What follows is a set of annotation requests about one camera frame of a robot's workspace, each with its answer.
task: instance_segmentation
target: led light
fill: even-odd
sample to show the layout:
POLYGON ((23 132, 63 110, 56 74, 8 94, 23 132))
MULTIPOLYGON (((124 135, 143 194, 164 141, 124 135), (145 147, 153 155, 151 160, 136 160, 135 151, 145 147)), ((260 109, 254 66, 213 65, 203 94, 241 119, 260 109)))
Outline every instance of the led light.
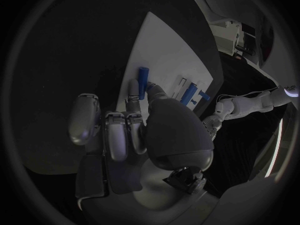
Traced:
POLYGON ((272 172, 273 166, 275 164, 275 160, 278 154, 278 150, 279 150, 279 145, 280 145, 280 140, 281 140, 281 135, 282 135, 282 130, 283 130, 283 120, 281 119, 280 123, 279 123, 279 130, 278 130, 278 137, 277 137, 277 143, 276 143, 276 147, 275 147, 275 151, 271 160, 271 164, 266 172, 266 175, 264 176, 265 178, 267 178, 268 176, 270 176, 270 173, 272 172))
POLYGON ((296 94, 290 93, 290 92, 288 92, 288 91, 285 90, 285 89, 284 89, 284 91, 285 91, 285 93, 286 93, 288 96, 290 96, 290 97, 292 97, 292 98, 297 98, 297 97, 298 97, 298 94, 297 94, 297 93, 296 93, 296 94))

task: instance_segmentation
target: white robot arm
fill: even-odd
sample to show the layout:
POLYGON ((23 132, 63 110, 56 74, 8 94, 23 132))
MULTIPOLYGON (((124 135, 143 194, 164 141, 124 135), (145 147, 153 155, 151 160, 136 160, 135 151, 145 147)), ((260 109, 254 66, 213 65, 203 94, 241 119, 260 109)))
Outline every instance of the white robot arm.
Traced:
POLYGON ((291 102, 290 97, 282 87, 272 92, 263 91, 252 98, 233 96, 217 102, 213 115, 206 117, 202 122, 211 139, 214 140, 224 120, 243 118, 254 112, 270 112, 274 107, 279 107, 289 102, 291 102))

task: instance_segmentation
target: cable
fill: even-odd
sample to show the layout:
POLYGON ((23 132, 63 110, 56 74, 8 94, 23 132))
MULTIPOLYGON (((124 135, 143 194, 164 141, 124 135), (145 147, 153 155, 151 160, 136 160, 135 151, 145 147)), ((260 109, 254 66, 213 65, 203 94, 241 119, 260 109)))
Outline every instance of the cable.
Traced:
POLYGON ((263 93, 263 92, 266 92, 266 91, 271 91, 271 90, 274 90, 274 89, 277 89, 279 88, 280 86, 276 86, 274 88, 271 88, 271 89, 267 89, 267 90, 263 90, 263 91, 252 91, 252 92, 249 92, 247 94, 244 94, 244 95, 228 95, 228 94, 220 94, 219 96, 217 96, 216 100, 215 100, 215 103, 218 103, 218 101, 221 100, 221 98, 223 97, 244 97, 244 96, 247 96, 247 95, 250 95, 250 94, 256 94, 256 93, 263 93))

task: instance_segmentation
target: white board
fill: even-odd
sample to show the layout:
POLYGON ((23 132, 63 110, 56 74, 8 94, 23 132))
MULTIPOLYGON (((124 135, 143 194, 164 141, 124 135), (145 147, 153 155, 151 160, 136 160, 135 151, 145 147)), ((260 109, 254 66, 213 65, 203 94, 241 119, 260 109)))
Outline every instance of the white board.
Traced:
MULTIPOLYGON (((213 77, 189 45, 151 12, 148 12, 139 30, 127 63, 116 107, 119 112, 126 110, 128 83, 130 79, 138 79, 139 67, 149 68, 148 81, 161 86, 170 97, 174 93, 175 83, 181 77, 197 84, 198 90, 192 98, 196 102, 202 99, 198 93, 201 90, 206 92, 213 81, 213 77)), ((193 110, 196 105, 189 102, 187 107, 193 110)), ((149 116, 147 94, 140 101, 140 107, 146 122, 149 116)))

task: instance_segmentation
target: blue cylinder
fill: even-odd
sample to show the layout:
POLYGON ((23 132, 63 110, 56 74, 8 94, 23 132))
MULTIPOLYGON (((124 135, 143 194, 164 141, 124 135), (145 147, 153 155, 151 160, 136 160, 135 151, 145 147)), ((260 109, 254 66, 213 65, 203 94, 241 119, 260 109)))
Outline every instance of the blue cylinder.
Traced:
POLYGON ((143 100, 145 98, 145 92, 148 82, 149 68, 140 67, 138 70, 138 98, 143 100))
POLYGON ((206 101, 211 99, 211 97, 204 93, 202 90, 199 92, 199 95, 202 96, 206 101))
POLYGON ((197 85, 195 83, 191 83, 188 89, 183 94, 180 102, 184 105, 188 105, 189 101, 192 99, 197 89, 197 85))

